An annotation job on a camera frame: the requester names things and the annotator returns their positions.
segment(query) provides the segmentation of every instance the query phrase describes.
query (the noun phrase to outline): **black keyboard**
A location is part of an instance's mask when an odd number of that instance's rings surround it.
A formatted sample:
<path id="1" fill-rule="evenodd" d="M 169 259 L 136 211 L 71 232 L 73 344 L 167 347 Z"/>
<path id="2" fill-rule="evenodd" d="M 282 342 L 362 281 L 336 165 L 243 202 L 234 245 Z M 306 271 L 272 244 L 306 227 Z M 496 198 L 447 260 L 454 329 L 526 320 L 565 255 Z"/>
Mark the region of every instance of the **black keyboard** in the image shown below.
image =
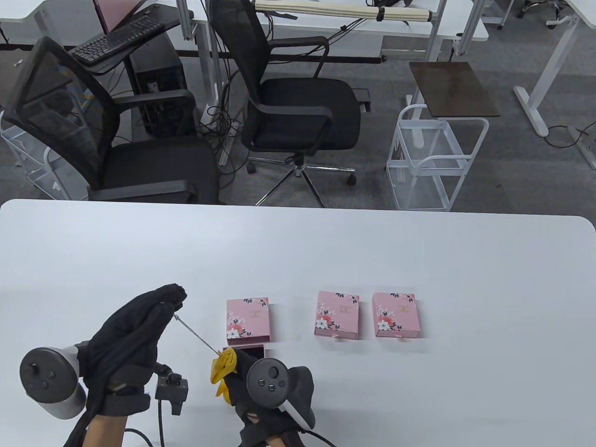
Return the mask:
<path id="1" fill-rule="evenodd" d="M 143 14 L 105 36 L 75 48 L 72 55 L 84 65 L 93 65 L 148 36 L 158 34 L 164 28 L 163 23 Z"/>

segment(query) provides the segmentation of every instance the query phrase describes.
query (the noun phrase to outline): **chair seat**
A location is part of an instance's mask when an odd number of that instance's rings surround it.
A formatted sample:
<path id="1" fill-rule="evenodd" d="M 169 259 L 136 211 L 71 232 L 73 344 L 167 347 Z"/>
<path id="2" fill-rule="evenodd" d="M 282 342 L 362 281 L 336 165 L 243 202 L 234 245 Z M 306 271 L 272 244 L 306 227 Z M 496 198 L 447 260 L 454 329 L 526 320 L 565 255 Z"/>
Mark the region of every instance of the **chair seat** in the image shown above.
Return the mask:
<path id="1" fill-rule="evenodd" d="M 198 203 L 218 204 L 219 174 L 211 146 L 196 136 L 118 145 L 110 150 L 101 189 L 187 180 Z"/>
<path id="2" fill-rule="evenodd" d="M 337 79 L 285 77 L 261 84 L 259 96 L 264 105 L 318 105 L 333 112 L 333 126 L 323 140 L 322 150 L 351 149 L 360 133 L 360 106 L 352 88 Z M 249 103 L 244 118 L 245 134 L 256 129 L 254 146 L 263 152 L 308 151 L 325 122 L 324 117 L 273 116 L 258 112 Z"/>

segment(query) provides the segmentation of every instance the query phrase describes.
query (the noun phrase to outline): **office chair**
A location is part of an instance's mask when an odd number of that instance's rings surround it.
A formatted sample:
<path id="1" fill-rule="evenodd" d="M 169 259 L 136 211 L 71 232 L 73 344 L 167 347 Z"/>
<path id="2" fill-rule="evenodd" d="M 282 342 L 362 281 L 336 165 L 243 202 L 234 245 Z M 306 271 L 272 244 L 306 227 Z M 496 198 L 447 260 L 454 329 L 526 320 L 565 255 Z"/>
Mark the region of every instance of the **office chair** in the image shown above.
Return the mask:
<path id="1" fill-rule="evenodd" d="M 89 200 L 218 203 L 215 155 L 201 138 L 175 136 L 112 147 L 120 114 L 134 107 L 177 100 L 186 111 L 182 129 L 186 119 L 193 119 L 191 92 L 112 98 L 47 37 L 37 41 L 25 64 L 4 119 L 69 162 L 89 184 Z"/>
<path id="2" fill-rule="evenodd" d="M 529 10 L 531 10 L 532 8 L 535 8 L 539 5 L 550 5 L 555 9 L 555 17 L 557 21 L 561 20 L 561 10 L 563 8 L 568 7 L 569 5 L 567 4 L 566 1 L 564 0 L 537 0 L 537 1 L 530 1 L 530 0 L 526 0 L 524 2 L 524 7 L 520 10 L 519 13 L 517 13 L 517 18 L 523 18 L 524 15 L 526 15 L 526 12 L 528 12 Z M 557 27 L 557 25 L 547 25 L 549 29 L 555 29 Z"/>
<path id="3" fill-rule="evenodd" d="M 321 207 L 325 207 L 308 175 L 309 170 L 350 173 L 356 169 L 305 163 L 319 150 L 344 150 L 356 145 L 360 134 L 360 107 L 345 82 L 318 77 L 329 53 L 325 37 L 267 41 L 249 0 L 209 2 L 209 20 L 228 48 L 249 91 L 244 107 L 242 143 L 254 152 L 290 153 L 285 162 L 251 158 L 252 161 L 289 164 L 291 169 L 256 205 L 261 205 L 292 175 L 302 177 Z M 324 47 L 314 77 L 282 77 L 262 81 L 271 50 L 282 46 Z M 247 166 L 249 173 L 254 165 Z"/>

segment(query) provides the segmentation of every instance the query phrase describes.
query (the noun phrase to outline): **gloved hand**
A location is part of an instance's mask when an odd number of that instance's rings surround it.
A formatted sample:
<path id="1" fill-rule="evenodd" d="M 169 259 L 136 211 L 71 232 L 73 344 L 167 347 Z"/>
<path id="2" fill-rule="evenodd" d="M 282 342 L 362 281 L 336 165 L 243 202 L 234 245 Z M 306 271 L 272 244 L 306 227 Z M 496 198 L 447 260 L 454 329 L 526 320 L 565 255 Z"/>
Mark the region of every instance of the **gloved hand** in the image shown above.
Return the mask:
<path id="1" fill-rule="evenodd" d="M 92 417 L 128 416 L 149 408 L 144 386 L 155 368 L 157 341 L 186 296 L 176 284 L 139 295 L 90 339 L 81 375 Z"/>
<path id="2" fill-rule="evenodd" d="M 244 430 L 240 431 L 242 447 L 272 445 L 271 441 L 277 438 L 283 441 L 285 447 L 304 447 L 298 435 L 300 426 L 291 416 L 279 409 L 263 408 L 250 397 L 246 377 L 257 359 L 241 349 L 234 351 L 237 356 L 236 372 L 223 379 L 229 391 L 230 404 L 244 422 Z"/>

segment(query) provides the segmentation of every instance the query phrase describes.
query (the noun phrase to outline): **white metal cart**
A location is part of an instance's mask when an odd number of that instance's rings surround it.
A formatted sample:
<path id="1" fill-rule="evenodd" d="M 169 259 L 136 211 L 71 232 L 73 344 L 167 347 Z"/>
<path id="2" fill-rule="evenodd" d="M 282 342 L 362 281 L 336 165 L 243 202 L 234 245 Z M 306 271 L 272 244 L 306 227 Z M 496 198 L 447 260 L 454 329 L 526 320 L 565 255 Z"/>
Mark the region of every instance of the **white metal cart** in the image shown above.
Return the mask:
<path id="1" fill-rule="evenodd" d="M 488 132 L 484 118 L 404 119 L 413 109 L 426 109 L 425 104 L 413 104 L 403 109 L 395 126 L 387 159 L 387 174 L 393 187 L 398 209 L 450 211 L 465 176 Z M 470 155 L 463 153 L 449 121 L 479 122 L 482 131 Z M 414 144 L 414 131 L 422 132 L 424 146 Z M 442 176 L 459 176 L 451 197 Z"/>
<path id="2" fill-rule="evenodd" d="M 0 135 L 25 177 L 55 200 L 86 199 L 87 182 L 70 163 L 19 127 L 9 125 L 4 129 L 3 115 L 4 111 L 0 112 Z"/>

